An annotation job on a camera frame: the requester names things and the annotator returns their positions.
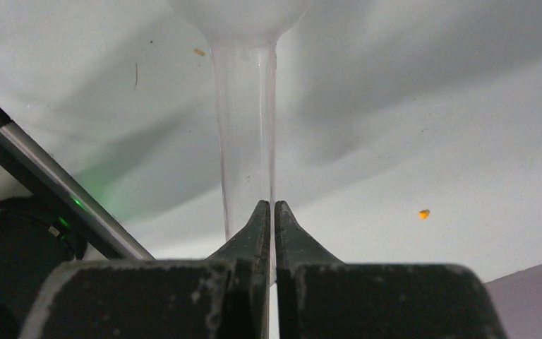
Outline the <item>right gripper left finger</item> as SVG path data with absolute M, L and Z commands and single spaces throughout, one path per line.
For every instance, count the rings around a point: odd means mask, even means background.
M 204 259 L 75 261 L 57 267 L 22 338 L 264 338 L 271 209 Z

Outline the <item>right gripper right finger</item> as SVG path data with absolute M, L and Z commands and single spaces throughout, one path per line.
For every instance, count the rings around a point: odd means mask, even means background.
M 345 263 L 275 204 L 281 338 L 505 338 L 488 291 L 455 264 Z

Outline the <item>clear plastic scoop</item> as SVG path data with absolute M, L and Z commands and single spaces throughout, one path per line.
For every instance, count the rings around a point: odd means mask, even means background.
M 210 46 L 219 131 L 224 232 L 232 238 L 258 201 L 275 200 L 278 39 L 309 1 L 171 1 Z

